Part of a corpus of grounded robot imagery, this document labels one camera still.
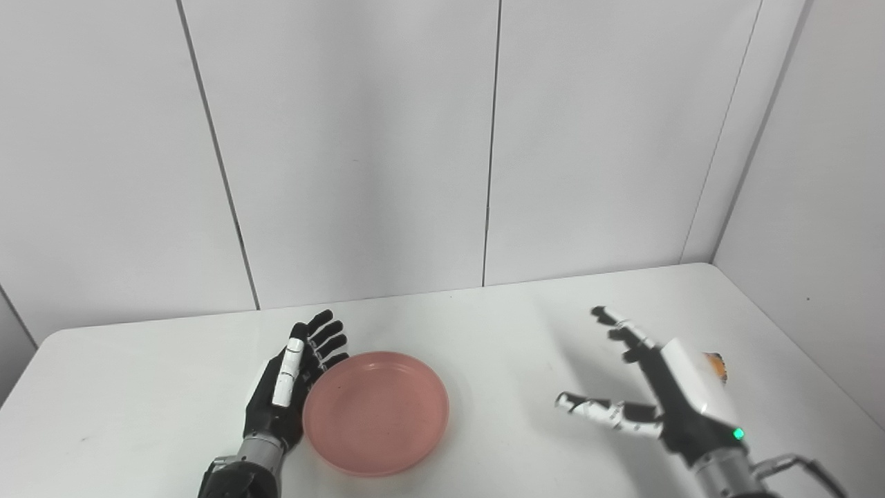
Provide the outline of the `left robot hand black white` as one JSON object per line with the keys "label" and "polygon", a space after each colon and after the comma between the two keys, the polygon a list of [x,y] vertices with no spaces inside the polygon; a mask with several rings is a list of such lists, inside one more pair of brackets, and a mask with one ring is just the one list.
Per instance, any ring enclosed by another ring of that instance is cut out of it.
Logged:
{"label": "left robot hand black white", "polygon": [[297,322],[287,344],[266,363],[246,405],[243,437],[265,435],[281,442],[284,450],[296,447],[304,434],[301,416],[307,395],[320,376],[349,357],[347,342],[344,325],[332,310],[306,324]]}

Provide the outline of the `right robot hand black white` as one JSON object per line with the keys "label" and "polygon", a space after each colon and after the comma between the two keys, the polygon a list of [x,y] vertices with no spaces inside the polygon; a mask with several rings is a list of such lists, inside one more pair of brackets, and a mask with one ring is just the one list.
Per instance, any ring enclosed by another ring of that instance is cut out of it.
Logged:
{"label": "right robot hand black white", "polygon": [[637,365],[654,405],[585,397],[563,391],[555,407],[614,432],[658,439],[688,467],[720,450],[747,456],[749,448],[734,404],[724,389],[713,354],[699,353],[674,338],[661,344],[609,306],[591,309],[609,340],[622,343],[627,365]]}

